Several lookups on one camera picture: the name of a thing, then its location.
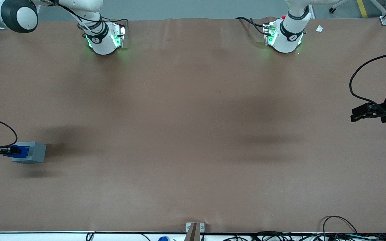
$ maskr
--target gray box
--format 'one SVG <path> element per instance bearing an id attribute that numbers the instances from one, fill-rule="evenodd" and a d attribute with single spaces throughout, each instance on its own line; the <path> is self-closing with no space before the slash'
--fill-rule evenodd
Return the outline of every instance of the gray box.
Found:
<path id="1" fill-rule="evenodd" d="M 39 142 L 16 142 L 14 145 L 27 147 L 29 151 L 28 156 L 25 158 L 12 158 L 13 162 L 23 164 L 44 163 L 46 145 Z"/>

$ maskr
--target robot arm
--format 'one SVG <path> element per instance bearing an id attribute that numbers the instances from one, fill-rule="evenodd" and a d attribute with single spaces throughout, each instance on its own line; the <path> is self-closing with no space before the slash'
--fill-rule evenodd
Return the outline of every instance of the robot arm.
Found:
<path id="1" fill-rule="evenodd" d="M 265 36 L 267 44 L 282 53 L 292 52 L 303 37 L 306 25 L 311 19 L 309 5 L 334 4 L 339 0 L 284 0 L 288 4 L 288 14 L 285 19 L 277 19 L 270 23 Z"/>
<path id="2" fill-rule="evenodd" d="M 106 55 L 121 47 L 124 26 L 104 22 L 99 10 L 103 0 L 0 0 L 0 27 L 14 32 L 28 33 L 38 23 L 36 5 L 60 6 L 80 24 L 89 46 L 98 54 Z"/>

